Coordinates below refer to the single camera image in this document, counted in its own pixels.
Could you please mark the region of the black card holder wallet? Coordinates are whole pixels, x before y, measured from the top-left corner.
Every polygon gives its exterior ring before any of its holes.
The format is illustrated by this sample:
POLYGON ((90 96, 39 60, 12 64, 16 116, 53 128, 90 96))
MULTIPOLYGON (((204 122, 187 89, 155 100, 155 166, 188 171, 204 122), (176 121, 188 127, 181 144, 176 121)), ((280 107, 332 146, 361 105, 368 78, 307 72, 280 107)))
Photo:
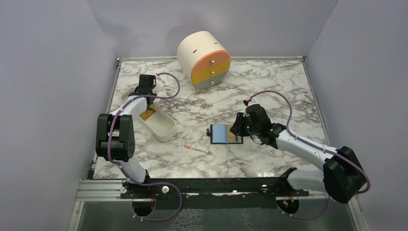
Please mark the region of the black card holder wallet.
POLYGON ((227 143, 226 126, 225 124, 211 124, 210 128, 206 129, 206 135, 210 138, 211 144, 234 144, 227 143))

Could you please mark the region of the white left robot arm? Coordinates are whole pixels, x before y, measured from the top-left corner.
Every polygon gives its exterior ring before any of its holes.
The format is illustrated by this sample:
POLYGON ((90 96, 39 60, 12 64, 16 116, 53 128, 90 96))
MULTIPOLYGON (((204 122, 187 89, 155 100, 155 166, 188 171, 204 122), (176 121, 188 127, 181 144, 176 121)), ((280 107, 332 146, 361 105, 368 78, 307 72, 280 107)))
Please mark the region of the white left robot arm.
POLYGON ((100 114, 97 118, 97 156, 117 165, 127 182, 133 183, 133 192, 141 198, 151 193, 151 184, 146 181, 147 170, 134 156, 133 122, 150 108, 157 95, 155 87, 156 76, 140 75, 139 85, 128 95, 125 103, 111 114, 100 114))

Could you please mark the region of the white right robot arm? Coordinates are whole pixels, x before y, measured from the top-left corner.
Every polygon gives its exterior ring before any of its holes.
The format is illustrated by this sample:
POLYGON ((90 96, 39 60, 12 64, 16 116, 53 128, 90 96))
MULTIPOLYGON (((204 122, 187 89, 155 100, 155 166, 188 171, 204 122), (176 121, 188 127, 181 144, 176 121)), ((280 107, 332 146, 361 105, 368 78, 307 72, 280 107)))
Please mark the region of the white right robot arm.
POLYGON ((272 123, 259 104, 238 113, 230 132, 236 136, 256 136, 262 145, 292 153, 318 168, 317 171, 294 170, 278 182, 285 196, 296 190, 326 192, 335 201, 347 204, 368 183, 355 152, 346 146, 328 147, 291 132, 280 123, 272 123))

